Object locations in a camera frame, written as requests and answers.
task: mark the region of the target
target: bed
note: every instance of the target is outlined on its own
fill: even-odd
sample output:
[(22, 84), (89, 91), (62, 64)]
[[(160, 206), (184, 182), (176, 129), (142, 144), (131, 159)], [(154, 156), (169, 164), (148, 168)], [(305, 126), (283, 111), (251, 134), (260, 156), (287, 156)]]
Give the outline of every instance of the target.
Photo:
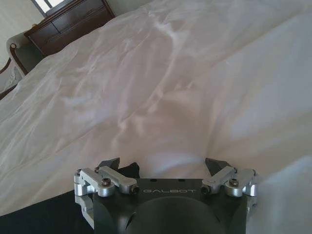
[(143, 177), (261, 176), (248, 233), (312, 220), (312, 7), (155, 0), (44, 58), (0, 101), (0, 215), (120, 157)]

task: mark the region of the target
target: wrinkled white fabric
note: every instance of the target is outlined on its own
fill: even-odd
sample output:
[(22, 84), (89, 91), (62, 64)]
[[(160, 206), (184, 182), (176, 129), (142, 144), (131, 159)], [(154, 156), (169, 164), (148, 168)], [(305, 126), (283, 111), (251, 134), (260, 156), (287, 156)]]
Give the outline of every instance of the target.
[(203, 178), (211, 157), (261, 175), (249, 233), (308, 233), (308, 3), (156, 0), (45, 58), (0, 101), (0, 215), (105, 159)]

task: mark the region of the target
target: logo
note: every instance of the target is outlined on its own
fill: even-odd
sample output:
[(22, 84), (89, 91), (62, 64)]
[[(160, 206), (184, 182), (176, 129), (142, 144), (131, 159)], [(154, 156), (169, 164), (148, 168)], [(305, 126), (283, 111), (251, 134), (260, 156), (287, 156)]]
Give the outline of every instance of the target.
[(143, 192), (147, 194), (161, 193), (161, 194), (185, 194), (195, 193), (196, 189), (144, 189)]

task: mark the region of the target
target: dresser drawer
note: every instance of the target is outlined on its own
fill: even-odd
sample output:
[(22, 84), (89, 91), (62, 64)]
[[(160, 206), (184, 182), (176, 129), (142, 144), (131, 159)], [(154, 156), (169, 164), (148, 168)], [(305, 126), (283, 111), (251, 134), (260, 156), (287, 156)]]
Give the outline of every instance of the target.
[(74, 0), (25, 33), (44, 56), (103, 26), (114, 17), (103, 0)]
[(79, 23), (81, 19), (91, 15), (93, 12), (104, 7), (101, 0), (85, 0), (77, 6), (71, 8), (68, 12), (61, 15), (59, 18), (53, 21), (53, 25), (62, 31), (71, 25)]

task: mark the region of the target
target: screw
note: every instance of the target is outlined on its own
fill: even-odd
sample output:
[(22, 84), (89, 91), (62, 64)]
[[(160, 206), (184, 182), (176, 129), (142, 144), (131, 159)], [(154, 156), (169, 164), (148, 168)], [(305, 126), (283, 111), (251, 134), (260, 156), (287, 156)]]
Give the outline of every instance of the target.
[(209, 186), (203, 186), (200, 190), (204, 195), (208, 195), (211, 193), (211, 188)]
[(229, 184), (233, 187), (238, 187), (238, 180), (235, 178), (232, 178), (229, 180)]
[(130, 187), (130, 194), (137, 194), (140, 191), (140, 188), (137, 185)]
[(111, 179), (110, 179), (110, 178), (103, 178), (103, 179), (102, 179), (102, 185), (103, 185), (103, 186), (109, 186), (109, 185), (111, 185)]

